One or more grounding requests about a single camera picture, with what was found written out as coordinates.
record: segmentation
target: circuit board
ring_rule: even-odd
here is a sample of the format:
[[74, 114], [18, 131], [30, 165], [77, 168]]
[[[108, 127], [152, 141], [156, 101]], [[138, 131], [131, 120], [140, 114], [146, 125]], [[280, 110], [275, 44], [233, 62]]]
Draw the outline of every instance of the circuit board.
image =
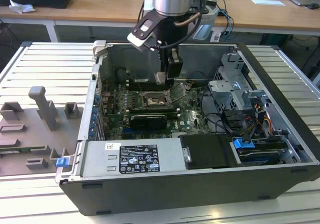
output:
[[[207, 121], [198, 107], [199, 93], [199, 88], [185, 82], [177, 82], [163, 91], [132, 91], [120, 84], [110, 86], [109, 92], [102, 94], [105, 137], [107, 140], [152, 139], [209, 133]], [[133, 130], [130, 120], [137, 115], [166, 116], [166, 127]]]

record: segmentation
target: desk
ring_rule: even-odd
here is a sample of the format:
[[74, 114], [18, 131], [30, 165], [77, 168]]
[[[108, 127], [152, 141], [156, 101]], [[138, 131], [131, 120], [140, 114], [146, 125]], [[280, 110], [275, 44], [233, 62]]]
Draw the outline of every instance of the desk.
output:
[[[39, 8], [18, 14], [0, 7], [0, 18], [7, 23], [43, 24], [52, 42], [59, 37], [55, 25], [133, 27], [143, 0], [72, 0], [66, 9]], [[320, 9], [310, 10], [281, 0], [286, 6], [258, 5], [251, 0], [226, 0], [234, 19], [234, 31], [320, 35]], [[223, 8], [222, 0], [218, 4]], [[226, 25], [224, 17], [215, 21], [215, 29]]]

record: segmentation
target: power supply label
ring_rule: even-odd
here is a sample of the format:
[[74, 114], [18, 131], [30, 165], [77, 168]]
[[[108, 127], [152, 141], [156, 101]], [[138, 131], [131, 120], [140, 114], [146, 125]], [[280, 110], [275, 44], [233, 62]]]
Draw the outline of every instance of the power supply label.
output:
[[119, 172], [121, 174], [160, 172], [157, 146], [121, 146]]

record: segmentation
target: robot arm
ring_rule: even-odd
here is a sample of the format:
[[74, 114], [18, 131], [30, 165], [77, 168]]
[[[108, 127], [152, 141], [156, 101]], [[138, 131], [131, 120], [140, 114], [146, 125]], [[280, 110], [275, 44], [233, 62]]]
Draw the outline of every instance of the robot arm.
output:
[[[215, 5], [216, 0], [208, 0]], [[158, 84], [179, 77], [183, 65], [179, 57], [179, 44], [185, 42], [198, 29], [202, 15], [208, 13], [207, 0], [153, 0], [154, 9], [148, 12], [132, 29], [127, 39], [139, 50], [157, 50], [161, 69], [155, 75]], [[194, 28], [188, 32], [190, 23]]]

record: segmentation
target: blue clip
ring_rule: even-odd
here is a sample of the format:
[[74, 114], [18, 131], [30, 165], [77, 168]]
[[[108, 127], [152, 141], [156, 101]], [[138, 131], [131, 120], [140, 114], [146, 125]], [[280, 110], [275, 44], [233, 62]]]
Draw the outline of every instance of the blue clip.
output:
[[70, 158], [58, 158], [55, 166], [57, 168], [68, 168], [69, 167]]
[[255, 145], [254, 145], [253, 141], [251, 141], [249, 143], [244, 143], [242, 138], [235, 139], [233, 141], [233, 144], [234, 144], [236, 149], [238, 149], [238, 148], [255, 148]]

